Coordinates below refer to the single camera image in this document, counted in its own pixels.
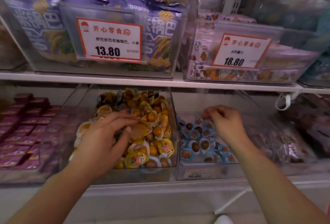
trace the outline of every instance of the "printed price 18.80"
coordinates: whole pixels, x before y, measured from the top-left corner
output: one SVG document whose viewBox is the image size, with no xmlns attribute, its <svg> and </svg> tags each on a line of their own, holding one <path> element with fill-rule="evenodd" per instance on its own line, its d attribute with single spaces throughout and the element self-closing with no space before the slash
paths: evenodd
<svg viewBox="0 0 330 224">
<path fill-rule="evenodd" d="M 234 58 L 225 58 L 225 65 L 226 66 L 239 66 L 241 67 L 244 63 L 244 59 L 235 59 Z"/>
<path fill-rule="evenodd" d="M 109 47 L 108 51 L 105 50 L 105 47 L 97 46 L 95 49 L 97 50 L 98 55 L 120 57 L 120 50 L 117 47 L 116 48 Z"/>
</svg>

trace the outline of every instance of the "red price tag border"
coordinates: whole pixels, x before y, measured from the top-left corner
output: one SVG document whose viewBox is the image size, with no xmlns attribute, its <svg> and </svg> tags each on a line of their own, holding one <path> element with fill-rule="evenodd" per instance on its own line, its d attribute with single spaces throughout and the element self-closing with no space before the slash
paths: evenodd
<svg viewBox="0 0 330 224">
<path fill-rule="evenodd" d="M 253 36 L 247 36 L 247 35 L 238 35 L 238 34 L 223 34 L 223 36 L 222 36 L 222 40 L 221 40 L 221 43 L 220 43 L 220 45 L 219 45 L 219 48 L 218 48 L 218 51 L 217 51 L 217 55 L 218 55 L 218 53 L 219 53 L 219 51 L 220 51 L 220 47 L 221 47 L 221 44 L 222 44 L 222 42 L 223 42 L 223 40 L 224 40 L 224 38 L 225 38 L 225 36 L 239 36 L 239 37 L 248 37 L 248 38 L 254 38 L 254 39 L 258 39 L 258 40 L 268 40 L 269 38 L 260 38 L 260 37 L 253 37 Z M 214 58 L 214 60 L 213 60 L 213 63 L 212 63 L 212 66 L 214 66 L 214 67 L 233 67 L 233 68 L 235 68 L 235 69 L 237 69 L 237 68 L 247 68 L 247 69 L 257 69 L 257 66 L 259 65 L 259 63 L 261 62 L 261 60 L 263 59 L 263 57 L 265 56 L 265 54 L 266 54 L 266 51 L 268 50 L 268 48 L 269 48 L 269 46 L 270 46 L 270 44 L 272 43 L 272 41 L 273 41 L 273 39 L 271 39 L 271 41 L 269 42 L 269 44 L 268 44 L 268 46 L 266 47 L 266 49 L 265 49 L 265 51 L 263 52 L 263 54 L 261 55 L 261 57 L 259 58 L 259 60 L 258 60 L 258 62 L 256 63 L 256 65 L 254 66 L 254 67 L 238 67 L 238 66 L 228 66 L 228 65 L 215 65 L 214 64 L 214 62 L 216 61 L 216 57 L 217 57 L 217 55 L 216 55 L 216 57 Z"/>
<path fill-rule="evenodd" d="M 89 56 L 89 55 L 87 55 L 85 44 L 84 44 L 84 40 L 83 40 L 83 35 L 81 34 L 81 30 L 80 30 L 80 25 L 79 25 L 79 20 L 80 19 L 81 20 L 91 20 L 93 22 L 107 22 L 107 23 L 114 23 L 114 24 L 120 24 L 120 25 L 139 26 L 140 27 L 140 59 L 129 59 L 129 58 L 122 58 L 122 57 L 114 57 L 114 59 L 107 59 L 107 58 L 104 58 L 103 55 L 91 55 L 91 56 L 94 56 L 94 57 L 102 57 L 102 59 L 99 59 L 99 58 L 88 58 L 87 56 Z M 130 63 L 132 63 L 132 62 L 140 62 L 142 60 L 142 45 L 141 45 L 141 43 L 142 43 L 142 26 L 141 25 L 132 24 L 132 23 L 109 22 L 109 21 L 106 21 L 106 20 L 88 19 L 88 18 L 82 18 L 82 17 L 76 17 L 76 20 L 77 20 L 77 27 L 78 27 L 78 30 L 79 30 L 80 42 L 82 44 L 82 48 L 84 50 L 86 59 L 89 59 L 89 60 L 99 60 L 99 61 L 100 60 L 104 60 L 104 61 L 115 61 L 115 62 L 130 62 Z"/>
</svg>

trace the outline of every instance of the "hand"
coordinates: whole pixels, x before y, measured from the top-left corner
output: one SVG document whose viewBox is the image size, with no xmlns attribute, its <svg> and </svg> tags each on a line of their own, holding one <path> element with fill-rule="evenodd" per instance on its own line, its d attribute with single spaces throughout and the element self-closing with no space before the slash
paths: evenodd
<svg viewBox="0 0 330 224">
<path fill-rule="evenodd" d="M 204 109 L 204 119 L 212 118 L 216 131 L 229 146 L 235 148 L 243 141 L 250 141 L 246 135 L 241 115 L 233 108 L 226 106 L 214 106 Z"/>
<path fill-rule="evenodd" d="M 137 123 L 137 118 L 127 112 L 113 112 L 105 118 L 100 118 L 84 134 L 68 167 L 78 170 L 79 174 L 90 178 L 91 182 L 106 174 L 122 157 L 131 139 L 130 126 Z M 113 135 L 125 126 L 115 143 Z"/>
</svg>

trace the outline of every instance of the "price tag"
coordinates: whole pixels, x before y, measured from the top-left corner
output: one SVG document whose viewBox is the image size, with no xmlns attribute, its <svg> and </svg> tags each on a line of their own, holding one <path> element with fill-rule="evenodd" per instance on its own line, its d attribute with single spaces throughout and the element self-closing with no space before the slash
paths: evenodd
<svg viewBox="0 0 330 224">
<path fill-rule="evenodd" d="M 213 66 L 256 68 L 272 39 L 223 34 Z"/>
<path fill-rule="evenodd" d="M 77 17 L 86 59 L 139 62 L 142 26 Z"/>
</svg>

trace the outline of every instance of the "white floor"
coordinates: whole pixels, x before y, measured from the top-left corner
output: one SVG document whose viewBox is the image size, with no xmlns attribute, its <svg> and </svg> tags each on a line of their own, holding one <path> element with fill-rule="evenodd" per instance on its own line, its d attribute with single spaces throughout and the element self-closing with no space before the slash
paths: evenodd
<svg viewBox="0 0 330 224">
<path fill-rule="evenodd" d="M 229 215 L 234 224 L 267 224 L 265 217 L 260 213 Z M 189 215 L 174 217 L 154 217 L 132 220 L 96 221 L 77 224 L 212 224 L 216 220 L 214 215 Z"/>
</svg>

